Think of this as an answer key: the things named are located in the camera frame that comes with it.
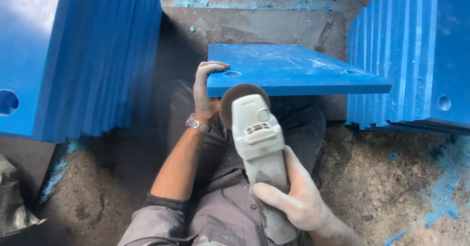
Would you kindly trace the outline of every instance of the wristwatch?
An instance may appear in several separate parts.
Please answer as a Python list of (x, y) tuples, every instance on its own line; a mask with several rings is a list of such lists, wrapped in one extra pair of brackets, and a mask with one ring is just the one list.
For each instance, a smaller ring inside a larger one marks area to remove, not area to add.
[(209, 133), (209, 131), (211, 131), (211, 128), (212, 128), (212, 126), (210, 126), (210, 125), (199, 123), (199, 121), (197, 121), (194, 118), (194, 113), (189, 115), (188, 119), (186, 120), (186, 127), (193, 127), (193, 128), (196, 128), (197, 130), (202, 131), (204, 133)]

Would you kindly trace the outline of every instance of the concrete floor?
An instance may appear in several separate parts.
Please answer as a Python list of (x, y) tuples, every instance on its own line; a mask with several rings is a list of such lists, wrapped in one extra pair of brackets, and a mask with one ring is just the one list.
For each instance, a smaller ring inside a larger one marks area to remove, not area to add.
[[(182, 1), (186, 0), (162, 3), (172, 6)], [(300, 8), (327, 12), (329, 4), (334, 11), (344, 12), (349, 22), (368, 1), (308, 0)], [(241, 8), (295, 9), (299, 0), (210, 0), (209, 7), (233, 2)], [(157, 147), (148, 148), (157, 146), (154, 135), (151, 129), (111, 133), (68, 154), (65, 160), (70, 168), (55, 194), (35, 211), (48, 220), (2, 244), (115, 245), (163, 162)], [(470, 176), (468, 170), (458, 170), (470, 167), (470, 162), (465, 158), (467, 150), (459, 145), (462, 140), (412, 133), (351, 134), (340, 123), (329, 123), (317, 164), (321, 193), (367, 245), (384, 244), (401, 231), (406, 233), (393, 245), (470, 245)], [(128, 146), (138, 146), (141, 152), (130, 153)], [(391, 152), (399, 155), (394, 161), (389, 158)], [(149, 155), (154, 159), (142, 159)], [(451, 184), (454, 190), (443, 190), (443, 184)], [(449, 216), (448, 207), (458, 210), (458, 218)], [(426, 214), (428, 219), (442, 216), (425, 228)]]

